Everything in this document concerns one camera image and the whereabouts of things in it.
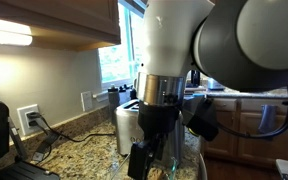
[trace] black appliance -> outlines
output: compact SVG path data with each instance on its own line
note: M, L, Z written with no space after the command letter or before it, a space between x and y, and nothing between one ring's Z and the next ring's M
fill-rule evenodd
M9 136L11 136L14 146L17 150L14 164L0 170L0 180L58 180L59 176L49 172L41 167L25 162L27 155L15 128L12 119L9 116L8 107L0 101L0 158L9 151Z

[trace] light switch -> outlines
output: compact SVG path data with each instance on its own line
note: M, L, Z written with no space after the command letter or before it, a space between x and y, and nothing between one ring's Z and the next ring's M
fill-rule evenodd
M92 109L92 93L91 91L82 92L81 93L81 99L82 99L82 107L83 111L89 111Z

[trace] toaster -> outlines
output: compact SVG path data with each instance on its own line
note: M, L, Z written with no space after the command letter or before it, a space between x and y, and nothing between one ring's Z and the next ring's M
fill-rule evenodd
M131 100L120 105L116 108L115 115L117 152L121 155L127 155L131 151L132 144L141 142L144 138L143 130L137 123L138 100ZM174 130L167 137L161 162L168 164L170 158L164 157L174 157L179 163L182 158L183 143L184 126L179 119L176 121Z

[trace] electrical outlet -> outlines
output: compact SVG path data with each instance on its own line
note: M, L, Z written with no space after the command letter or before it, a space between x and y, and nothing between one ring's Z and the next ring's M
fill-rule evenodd
M81 99L82 99L82 107L83 111L89 111L92 109L92 93L91 91L82 92L81 93Z
M33 134L37 131L40 131L40 129L38 127L34 127L34 126L30 126L29 123L29 119L27 118L27 114L30 112L39 112L38 111L38 105L37 104L33 104L30 106L26 106L26 107L21 107L17 109L17 114L20 120L20 124L21 124L21 129L22 129L22 133L24 136Z

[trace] under-cabinet light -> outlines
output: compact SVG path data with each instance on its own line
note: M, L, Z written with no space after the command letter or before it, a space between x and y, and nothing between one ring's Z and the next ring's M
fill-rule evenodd
M0 20L0 44L28 46L32 43L29 26Z

